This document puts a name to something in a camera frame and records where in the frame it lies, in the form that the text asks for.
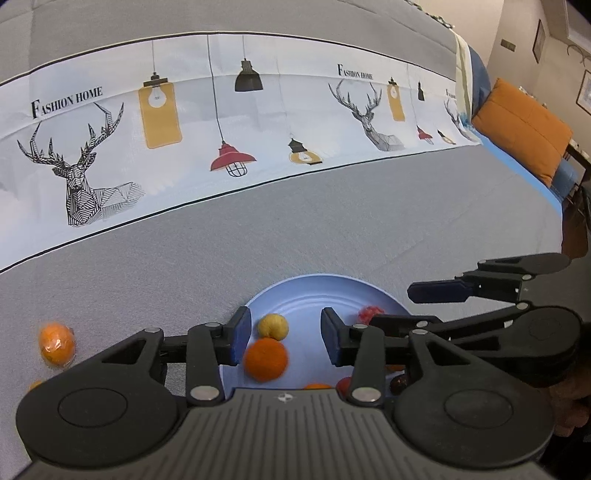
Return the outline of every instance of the hand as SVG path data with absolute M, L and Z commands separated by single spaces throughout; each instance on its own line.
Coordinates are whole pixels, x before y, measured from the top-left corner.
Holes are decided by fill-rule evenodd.
M 547 391 L 556 418 L 555 435 L 568 437 L 575 428 L 584 427 L 591 408 L 579 400 L 591 395 L 591 353 L 581 353 L 567 378 Z

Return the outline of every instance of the deer illustration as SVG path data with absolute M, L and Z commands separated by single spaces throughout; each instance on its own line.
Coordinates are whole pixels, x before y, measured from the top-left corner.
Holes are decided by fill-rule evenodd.
M 448 96 L 448 97 L 447 97 L 447 100 L 445 101 L 445 110 L 447 111 L 447 114 L 448 114 L 450 117 L 452 117 L 452 122 L 453 122 L 453 124 L 456 126 L 457 130 L 458 130 L 458 131 L 461 133 L 461 135 L 462 135 L 464 138 L 467 138 L 468 140 L 470 140 L 471 142 L 474 142 L 474 138 L 472 138 L 472 137 L 471 137 L 471 136 L 468 134 L 468 132 L 466 132 L 466 131 L 464 130 L 464 126 L 463 126 L 463 124 L 462 124 L 462 120 L 460 119 L 460 114 L 459 114 L 459 113 L 455 114 L 455 113 L 453 113 L 453 112 L 452 112 L 452 110 L 450 109 L 450 106 L 449 106 L 449 104 L 450 104 L 450 102 L 451 102 L 451 101 L 452 101 L 452 97 L 451 97 L 451 96 Z
M 396 135 L 384 135 L 378 133 L 371 124 L 372 120 L 374 119 L 373 110 L 379 105 L 380 101 L 382 100 L 382 90 L 380 89 L 378 95 L 378 92 L 376 92 L 374 86 L 370 82 L 369 85 L 371 89 L 374 91 L 374 98 L 372 99 L 368 94 L 368 104 L 365 106 L 365 114 L 361 115 L 357 106 L 351 102 L 350 94 L 347 93 L 346 99 L 341 94 L 340 86 L 342 83 L 343 80 L 339 82 L 335 90 L 333 90 L 329 84 L 330 93 L 333 94 L 333 96 L 341 105 L 351 110 L 353 117 L 355 117 L 356 120 L 361 122 L 361 124 L 363 125 L 363 130 L 365 131 L 365 135 L 372 141 L 376 148 L 383 152 L 400 150 L 404 148 L 404 144 Z
M 53 139 L 49 139 L 49 148 L 47 155 L 43 150 L 37 148 L 35 137 L 41 126 L 37 125 L 35 133 L 31 137 L 31 151 L 28 152 L 17 140 L 21 151 L 34 163 L 44 165 L 53 165 L 53 173 L 58 177 L 66 179 L 66 211 L 68 214 L 68 224 L 73 226 L 87 225 L 98 220 L 106 219 L 116 213 L 133 207 L 137 201 L 144 195 L 142 188 L 136 183 L 130 181 L 106 189 L 93 189 L 86 180 L 86 170 L 93 164 L 96 153 L 93 150 L 104 140 L 109 138 L 121 121 L 123 107 L 113 121 L 111 112 L 95 103 L 105 114 L 105 126 L 101 127 L 100 135 L 97 137 L 92 126 L 88 124 L 90 131 L 90 140 L 80 149 L 80 158 L 75 165 L 69 165 L 64 161 L 63 155 L 59 155 L 53 150 Z

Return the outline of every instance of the printed fabric banner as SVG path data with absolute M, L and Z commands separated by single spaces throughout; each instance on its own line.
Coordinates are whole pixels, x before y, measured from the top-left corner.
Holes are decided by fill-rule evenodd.
M 0 271 L 270 181 L 474 145 L 456 82 L 360 48 L 183 34 L 0 86 Z

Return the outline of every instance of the picture frame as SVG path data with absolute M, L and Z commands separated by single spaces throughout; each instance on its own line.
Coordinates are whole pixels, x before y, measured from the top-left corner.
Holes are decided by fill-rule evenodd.
M 591 115 L 591 72 L 585 70 L 581 88 L 577 95 L 577 105 Z
M 544 43 L 546 42 L 546 31 L 544 30 L 544 24 L 542 20 L 538 20 L 538 30 L 535 33 L 534 46 L 532 51 L 534 52 L 534 58 L 537 63 L 540 63 L 542 59 L 542 51 L 544 50 Z

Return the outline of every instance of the deer antlers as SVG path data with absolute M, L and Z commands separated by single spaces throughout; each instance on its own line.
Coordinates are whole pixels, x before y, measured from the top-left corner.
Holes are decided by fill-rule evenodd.
M 49 139 L 49 149 L 47 151 L 47 155 L 48 155 L 47 157 L 43 153 L 43 149 L 39 150 L 37 148 L 37 143 L 35 142 L 35 137 L 37 136 L 37 132 L 39 131 L 40 126 L 41 126 L 41 122 L 39 122 L 39 125 L 37 125 L 37 128 L 35 129 L 35 132 L 33 133 L 33 136 L 31 137 L 31 141 L 29 142 L 30 146 L 31 146 L 31 152 L 29 153 L 27 150 L 25 150 L 25 147 L 23 147 L 22 144 L 17 140 L 19 148 L 34 163 L 42 163 L 45 165 L 57 165 L 57 166 L 63 165 L 64 164 L 64 157 L 62 155 L 58 155 L 58 154 L 54 153 L 53 140 L 51 138 Z
M 92 153 L 100 143 L 102 143 L 105 139 L 107 139 L 117 128 L 119 122 L 121 122 L 121 117 L 123 116 L 123 103 L 121 104 L 121 110 L 119 110 L 119 115 L 117 116 L 117 120 L 113 121 L 113 117 L 111 112 L 109 112 L 106 108 L 101 107 L 98 103 L 95 105 L 100 108 L 100 110 L 105 114 L 105 126 L 100 128 L 100 135 L 97 137 L 94 129 L 90 124 L 88 124 L 88 130 L 90 131 L 90 141 L 86 142 L 84 147 L 80 149 L 80 158 L 77 162 L 77 165 L 82 168 L 84 171 L 88 169 L 94 162 L 96 158 L 96 153 Z M 69 165 L 64 161 L 63 155 L 56 154 L 53 151 L 53 139 L 49 139 L 49 148 L 47 149 L 47 156 L 43 153 L 43 149 L 39 150 L 37 148 L 37 142 L 35 138 L 37 136 L 37 132 L 39 131 L 39 127 L 41 126 L 41 122 L 37 125 L 33 136 L 31 137 L 30 146 L 31 151 L 28 152 L 22 146 L 22 144 L 17 140 L 18 146 L 21 151 L 32 160 L 34 163 L 41 163 L 45 165 L 54 165 L 53 171 L 56 175 L 62 176 L 62 169 L 69 167 Z
M 84 147 L 80 148 L 80 159 L 78 160 L 77 165 L 81 167 L 84 171 L 88 169 L 94 162 L 96 158 L 96 153 L 92 153 L 92 151 L 104 140 L 109 138 L 117 126 L 119 122 L 121 122 L 121 117 L 123 116 L 123 103 L 121 104 L 121 109 L 119 110 L 119 115 L 117 115 L 117 120 L 113 121 L 113 117 L 111 112 L 109 112 L 106 108 L 101 107 L 98 103 L 95 102 L 95 105 L 101 109 L 101 111 L 105 114 L 105 126 L 100 128 L 100 135 L 97 137 L 94 129 L 92 128 L 91 124 L 88 124 L 88 130 L 90 132 L 90 140 L 84 144 Z
M 452 117 L 452 121 L 457 125 L 457 124 L 460 123 L 460 114 L 457 114 L 457 116 L 456 116 L 449 109 L 449 102 L 451 100 L 452 100 L 451 97 L 447 97 L 447 101 L 445 102 L 445 110 L 447 111 L 447 113 L 449 114 L 449 116 Z
M 332 89 L 332 87 L 329 83 L 330 93 L 333 94 L 333 97 L 335 97 L 336 100 L 341 105 L 343 105 L 343 106 L 347 107 L 349 110 L 351 110 L 353 112 L 353 115 L 358 116 L 358 117 L 369 116 L 369 114 L 372 112 L 372 110 L 374 108 L 376 108 L 379 105 L 380 101 L 382 100 L 382 90 L 379 91 L 379 96 L 378 96 L 378 92 L 376 92 L 373 84 L 371 82 L 369 82 L 371 89 L 374 91 L 374 98 L 371 99 L 371 97 L 368 94 L 368 104 L 365 106 L 365 115 L 361 115 L 361 113 L 359 113 L 359 109 L 357 108 L 357 106 L 353 102 L 351 102 L 351 95 L 349 93 L 347 93 L 346 100 L 341 95 L 340 86 L 343 83 L 343 81 L 344 81 L 344 79 L 339 82 L 339 84 L 336 86 L 335 90 Z

